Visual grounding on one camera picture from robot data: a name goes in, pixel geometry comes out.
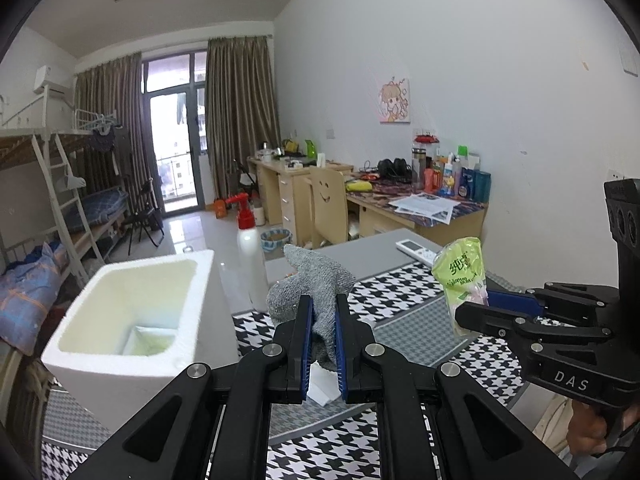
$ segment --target cartoon girl picture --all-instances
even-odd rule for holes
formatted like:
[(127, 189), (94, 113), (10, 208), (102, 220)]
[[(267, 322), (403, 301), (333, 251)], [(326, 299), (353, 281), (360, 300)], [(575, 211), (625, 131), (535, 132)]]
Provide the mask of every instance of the cartoon girl picture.
[(409, 81), (396, 78), (382, 85), (378, 94), (378, 111), (381, 123), (408, 123), (409, 121)]

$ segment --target bed ladder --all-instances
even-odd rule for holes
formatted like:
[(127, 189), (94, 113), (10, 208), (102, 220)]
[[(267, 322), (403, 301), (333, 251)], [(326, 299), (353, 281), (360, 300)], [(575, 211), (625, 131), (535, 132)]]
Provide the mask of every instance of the bed ladder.
[(53, 211), (53, 216), (56, 219), (60, 241), (64, 245), (69, 257), (71, 273), (76, 277), (76, 280), (78, 280), (78, 285), (80, 287), (84, 287), (89, 282), (89, 275), (82, 266), (82, 261), (80, 260), (76, 245), (72, 242), (71, 235), (69, 234), (69, 229), (66, 227), (65, 218), (62, 213), (62, 210), (64, 208), (74, 203), (78, 207), (78, 213), (82, 220), (82, 226), (84, 227), (84, 234), (82, 234), (77, 244), (80, 245), (86, 243), (87, 238), (89, 238), (89, 240), (91, 241), (91, 247), (94, 249), (94, 253), (98, 261), (101, 264), (104, 264), (104, 259), (100, 254), (100, 251), (98, 250), (98, 245), (94, 238), (94, 234), (91, 232), (89, 222), (87, 221), (86, 215), (84, 214), (84, 208), (82, 208), (82, 201), (80, 200), (78, 190), (71, 190), (73, 195), (73, 198), (71, 200), (68, 200), (67, 202), (64, 202), (62, 204), (58, 201), (58, 194), (56, 193), (56, 189), (53, 185), (53, 176), (51, 174), (51, 170), (54, 170), (56, 168), (65, 168), (65, 175), (71, 176), (73, 175), (73, 169), (71, 168), (71, 164), (69, 163), (69, 159), (66, 156), (64, 146), (62, 145), (62, 141), (60, 140), (60, 134), (57, 132), (52, 132), (50, 136), (53, 137), (53, 141), (56, 143), (58, 153), (62, 158), (62, 163), (60, 164), (54, 164), (53, 166), (51, 165), (49, 155), (50, 138), (48, 134), (44, 134), (41, 136), (43, 140), (43, 149), (40, 148), (38, 136), (36, 135), (31, 137), (31, 144), (33, 145), (33, 151), (35, 152), (36, 158), (38, 159), (42, 174), (44, 175), (44, 180), (47, 183), (49, 200), (51, 202), (51, 210)]

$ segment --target brown curtain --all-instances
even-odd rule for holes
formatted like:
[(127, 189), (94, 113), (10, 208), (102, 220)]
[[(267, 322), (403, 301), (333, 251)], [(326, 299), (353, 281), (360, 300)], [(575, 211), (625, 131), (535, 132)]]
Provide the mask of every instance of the brown curtain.
[(234, 159), (246, 165), (263, 141), (280, 145), (265, 36), (209, 41), (205, 90), (207, 145), (217, 197), (229, 196)]
[[(110, 114), (116, 111), (118, 121), (129, 131), (132, 161), (126, 181), (133, 196), (149, 177), (146, 158), (145, 121), (143, 120), (142, 54), (121, 57), (78, 74), (75, 90), (77, 108)], [(111, 153), (87, 148), (78, 154), (78, 176), (86, 180), (86, 192), (117, 186), (120, 183), (113, 171)]]

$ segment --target metal screw cap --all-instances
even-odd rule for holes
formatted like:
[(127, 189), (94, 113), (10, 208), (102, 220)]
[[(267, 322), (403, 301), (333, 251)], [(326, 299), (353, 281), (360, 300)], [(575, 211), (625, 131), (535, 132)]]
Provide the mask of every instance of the metal screw cap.
[(444, 363), (440, 371), (447, 377), (456, 377), (460, 374), (460, 367), (455, 363)]
[(282, 353), (282, 346), (278, 343), (269, 343), (262, 347), (262, 353), (268, 357), (276, 357)]
[(378, 343), (370, 343), (365, 346), (364, 351), (371, 357), (378, 357), (379, 355), (385, 353), (385, 347)]
[(207, 373), (207, 367), (202, 363), (194, 363), (189, 368), (187, 368), (187, 375), (191, 379), (200, 378), (206, 373)]

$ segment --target black headphones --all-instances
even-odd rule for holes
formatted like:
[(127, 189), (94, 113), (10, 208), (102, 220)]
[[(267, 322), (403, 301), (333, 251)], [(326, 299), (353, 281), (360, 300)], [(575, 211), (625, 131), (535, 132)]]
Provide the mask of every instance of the black headphones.
[(411, 168), (404, 158), (395, 158), (391, 162), (390, 158), (380, 160), (378, 163), (378, 174), (380, 178), (404, 179), (411, 177)]

